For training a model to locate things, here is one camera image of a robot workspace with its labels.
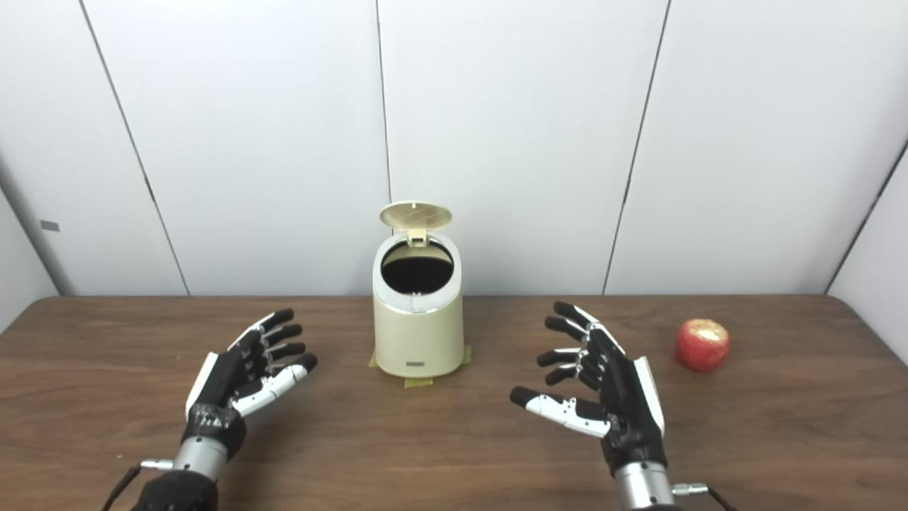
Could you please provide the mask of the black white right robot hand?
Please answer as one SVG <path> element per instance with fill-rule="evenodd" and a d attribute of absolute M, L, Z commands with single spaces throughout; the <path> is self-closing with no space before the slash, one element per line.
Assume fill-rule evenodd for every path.
<path fill-rule="evenodd" d="M 612 475 L 632 463 L 658 463 L 668 467 L 664 444 L 665 418 L 658 389 L 646 357 L 632 359 L 616 337 L 577 305 L 557 301 L 545 326 L 562 332 L 580 347 L 542 353 L 536 362 L 551 366 L 548 386 L 576 379 L 597 395 L 596 400 L 562 397 L 516 386 L 510 401 L 582 434 L 600 440 L 604 460 Z"/>

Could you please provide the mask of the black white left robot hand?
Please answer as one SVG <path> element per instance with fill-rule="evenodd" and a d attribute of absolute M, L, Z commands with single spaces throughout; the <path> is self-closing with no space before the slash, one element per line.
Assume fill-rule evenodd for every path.
<path fill-rule="evenodd" d="M 186 399 L 184 439 L 212 440 L 233 459 L 247 434 L 246 418 L 311 374 L 318 358 L 302 342 L 292 308 L 251 324 L 223 352 L 210 352 Z"/>

